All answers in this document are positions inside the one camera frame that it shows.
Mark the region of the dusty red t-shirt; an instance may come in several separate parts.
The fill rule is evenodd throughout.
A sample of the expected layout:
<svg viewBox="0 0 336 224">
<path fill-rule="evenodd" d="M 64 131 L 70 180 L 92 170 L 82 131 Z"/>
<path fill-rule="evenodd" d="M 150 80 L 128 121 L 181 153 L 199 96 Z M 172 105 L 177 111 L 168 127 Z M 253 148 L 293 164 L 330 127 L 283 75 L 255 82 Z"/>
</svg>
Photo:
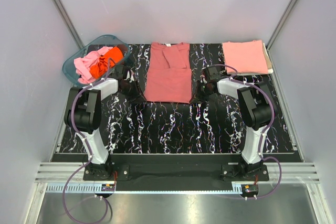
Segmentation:
<svg viewBox="0 0 336 224">
<path fill-rule="evenodd" d="M 189 103 L 192 97 L 189 53 L 188 43 L 151 44 L 144 92 L 147 101 Z"/>
</svg>

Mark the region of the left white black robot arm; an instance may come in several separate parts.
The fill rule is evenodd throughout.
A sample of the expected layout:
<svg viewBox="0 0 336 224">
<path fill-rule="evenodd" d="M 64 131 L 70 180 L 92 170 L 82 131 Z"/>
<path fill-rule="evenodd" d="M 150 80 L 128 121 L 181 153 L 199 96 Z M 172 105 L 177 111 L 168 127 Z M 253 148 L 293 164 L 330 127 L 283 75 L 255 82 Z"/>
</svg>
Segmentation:
<svg viewBox="0 0 336 224">
<path fill-rule="evenodd" d="M 102 100 L 121 93 L 131 103 L 146 101 L 130 67 L 116 65 L 108 74 L 108 77 L 83 88 L 72 87 L 68 95 L 64 122 L 79 136 L 87 151 L 85 180 L 108 180 L 117 176 L 99 130 Z"/>
</svg>

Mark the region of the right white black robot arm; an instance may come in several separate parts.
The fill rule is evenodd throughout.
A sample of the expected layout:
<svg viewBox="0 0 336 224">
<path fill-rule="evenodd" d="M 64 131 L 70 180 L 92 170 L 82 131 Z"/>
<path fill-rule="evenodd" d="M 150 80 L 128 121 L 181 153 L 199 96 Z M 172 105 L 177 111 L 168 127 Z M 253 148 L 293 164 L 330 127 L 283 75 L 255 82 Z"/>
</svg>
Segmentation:
<svg viewBox="0 0 336 224">
<path fill-rule="evenodd" d="M 276 107 L 265 83 L 253 84 L 236 80 L 237 75 L 235 68 L 224 64 L 203 68 L 202 79 L 198 80 L 190 103 L 206 102 L 214 93 L 238 100 L 241 118 L 246 127 L 245 145 L 238 164 L 223 171 L 223 176 L 250 180 L 262 170 L 266 160 L 262 148 L 275 119 Z"/>
</svg>

